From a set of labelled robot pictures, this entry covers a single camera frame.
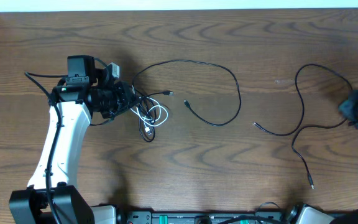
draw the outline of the white wall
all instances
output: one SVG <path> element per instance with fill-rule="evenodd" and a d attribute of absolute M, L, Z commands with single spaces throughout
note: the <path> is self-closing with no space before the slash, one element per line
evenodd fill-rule
<path fill-rule="evenodd" d="M 0 12 L 358 7 L 358 0 L 0 0 Z"/>

